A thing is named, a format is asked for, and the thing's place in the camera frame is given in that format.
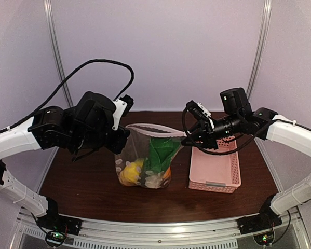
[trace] plastic bag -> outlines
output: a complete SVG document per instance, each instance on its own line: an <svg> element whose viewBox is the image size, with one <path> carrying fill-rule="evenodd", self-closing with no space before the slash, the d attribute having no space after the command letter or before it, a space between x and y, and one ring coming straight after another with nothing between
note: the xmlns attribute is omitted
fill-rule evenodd
<svg viewBox="0 0 311 249"><path fill-rule="evenodd" d="M171 180L170 165L182 148L183 131L157 124L126 126L130 136L121 154L115 155L116 172L124 186L164 188Z"/></svg>

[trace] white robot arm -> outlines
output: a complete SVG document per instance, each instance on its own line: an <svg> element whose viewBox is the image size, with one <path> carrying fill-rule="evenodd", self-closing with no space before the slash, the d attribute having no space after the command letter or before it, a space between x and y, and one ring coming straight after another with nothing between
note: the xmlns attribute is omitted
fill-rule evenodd
<svg viewBox="0 0 311 249"><path fill-rule="evenodd" d="M187 138L183 145L195 146L211 155L228 155L245 147L255 137L270 140L294 148L311 157L311 129L297 124L275 111L260 108L253 112L243 88L229 89L220 93L224 110L228 116L219 120L205 114L200 103L190 101L183 111L182 123ZM190 112L197 122L188 129L185 115ZM233 134L253 135L235 150L218 153L217 140ZM279 225L279 215L287 210L311 200L311 174L301 182L284 192L272 195L260 208L260 214L243 217L238 220L241 233L256 232L270 228L270 224Z"/></svg>
<svg viewBox="0 0 311 249"><path fill-rule="evenodd" d="M95 62L123 66L131 73L128 84L114 101L99 93L86 92L74 107L65 110L57 106L43 108L76 72ZM119 123L121 117L132 108L133 99L128 95L119 96L132 84L133 79L134 72L127 64L107 59L89 60L72 71L35 111L11 127L0 130L0 193L28 209L42 230L51 230L43 230L48 245L61 245L66 233L78 235L82 221L59 215L56 201L28 189L6 169L2 159L23 151L56 146L68 149L73 161L101 147L115 154L120 153L130 132ZM79 156L78 153L85 149L89 152Z"/></svg>

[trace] white backdrop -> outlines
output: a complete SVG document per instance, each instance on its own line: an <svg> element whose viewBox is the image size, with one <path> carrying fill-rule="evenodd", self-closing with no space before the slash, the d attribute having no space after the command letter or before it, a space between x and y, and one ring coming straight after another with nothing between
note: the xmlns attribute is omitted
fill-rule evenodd
<svg viewBox="0 0 311 249"><path fill-rule="evenodd" d="M43 0L0 0L0 129L34 110L58 82ZM66 108L62 92L50 104ZM36 189L50 154L27 152L3 161L15 177ZM8 247L19 209L0 196L0 249Z"/></svg>
<svg viewBox="0 0 311 249"><path fill-rule="evenodd" d="M269 34L251 104L311 128L311 0L272 2ZM264 142L284 189L311 172L311 158ZM311 201L300 207L311 239Z"/></svg>
<svg viewBox="0 0 311 249"><path fill-rule="evenodd" d="M247 87L264 1L52 0L65 74L106 58L136 73L134 110L183 110L193 99L222 110L219 93ZM114 97L129 72L90 65L69 82L74 103L87 90Z"/></svg>

